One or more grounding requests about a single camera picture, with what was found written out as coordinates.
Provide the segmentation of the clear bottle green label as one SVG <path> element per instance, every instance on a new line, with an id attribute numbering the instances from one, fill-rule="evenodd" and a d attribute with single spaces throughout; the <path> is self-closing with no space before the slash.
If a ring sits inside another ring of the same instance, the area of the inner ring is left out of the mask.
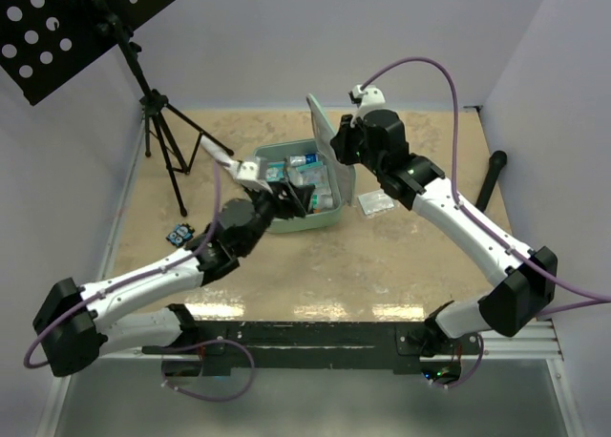
<path id="1" fill-rule="evenodd" d="M 334 207 L 334 199 L 329 194 L 314 194 L 309 203 L 310 211 L 325 211 Z"/>

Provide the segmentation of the teal cotton swab bag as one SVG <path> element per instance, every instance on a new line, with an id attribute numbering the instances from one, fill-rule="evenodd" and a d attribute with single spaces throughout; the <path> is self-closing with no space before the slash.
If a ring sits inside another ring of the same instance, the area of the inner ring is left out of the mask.
<path id="1" fill-rule="evenodd" d="M 323 189 L 328 186 L 328 174 L 325 166 L 312 167 L 296 170 L 296 185 L 313 185 L 316 189 Z"/>

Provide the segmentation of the mint green medicine case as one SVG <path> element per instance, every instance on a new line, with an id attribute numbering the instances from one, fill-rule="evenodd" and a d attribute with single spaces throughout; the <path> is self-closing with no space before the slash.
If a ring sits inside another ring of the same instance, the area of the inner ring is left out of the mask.
<path id="1" fill-rule="evenodd" d="M 272 234 L 288 234 L 326 228 L 339 222 L 342 208 L 354 198 L 356 173 L 352 166 L 340 164 L 330 146 L 335 137 L 334 127 L 313 94 L 306 97 L 310 110 L 313 137 L 290 142 L 274 143 L 257 148 L 254 156 L 268 162 L 269 182 L 288 176 L 294 184 L 312 185 L 314 192 L 303 218 L 274 219 L 269 228 Z"/>

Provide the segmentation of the blue plaster packet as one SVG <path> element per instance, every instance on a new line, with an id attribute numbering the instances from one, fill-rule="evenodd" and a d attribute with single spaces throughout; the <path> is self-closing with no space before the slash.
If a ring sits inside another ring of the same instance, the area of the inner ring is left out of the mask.
<path id="1" fill-rule="evenodd" d="M 268 162 L 265 179 L 267 182 L 278 182 L 288 179 L 288 166 L 284 161 Z"/>

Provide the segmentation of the small clear plaster bag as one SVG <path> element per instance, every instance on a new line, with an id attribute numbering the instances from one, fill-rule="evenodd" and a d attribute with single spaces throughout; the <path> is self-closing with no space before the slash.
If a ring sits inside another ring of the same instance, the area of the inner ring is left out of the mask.
<path id="1" fill-rule="evenodd" d="M 395 208 L 395 201 L 383 190 L 361 194 L 357 200 L 366 217 L 376 216 Z"/>

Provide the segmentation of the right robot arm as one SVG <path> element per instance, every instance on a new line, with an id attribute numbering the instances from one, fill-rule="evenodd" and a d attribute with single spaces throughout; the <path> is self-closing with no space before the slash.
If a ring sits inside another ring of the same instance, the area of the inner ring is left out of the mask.
<path id="1" fill-rule="evenodd" d="M 375 110 L 363 118 L 345 114 L 330 140 L 337 160 L 361 164 L 381 189 L 406 209 L 426 219 L 479 268 L 492 291 L 468 302 L 448 302 L 425 320 L 423 353 L 445 354 L 459 338 L 493 330 L 513 337 L 555 296 L 557 256 L 547 247 L 534 250 L 515 239 L 452 194 L 452 182 L 425 156 L 411 152 L 398 114 Z"/>

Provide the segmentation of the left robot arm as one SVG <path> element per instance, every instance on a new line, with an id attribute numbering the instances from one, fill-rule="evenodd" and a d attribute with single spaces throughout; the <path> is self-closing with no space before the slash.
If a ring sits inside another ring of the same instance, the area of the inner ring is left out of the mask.
<path id="1" fill-rule="evenodd" d="M 106 281 L 53 285 L 33 319 L 43 365 L 57 378 L 73 375 L 99 357 L 143 346 L 191 351 L 198 341 L 194 317 L 182 304 L 140 314 L 140 308 L 182 291 L 219 281 L 236 270 L 274 219 L 302 218 L 314 187 L 274 181 L 269 190 L 215 205 L 205 231 L 171 255 Z"/>

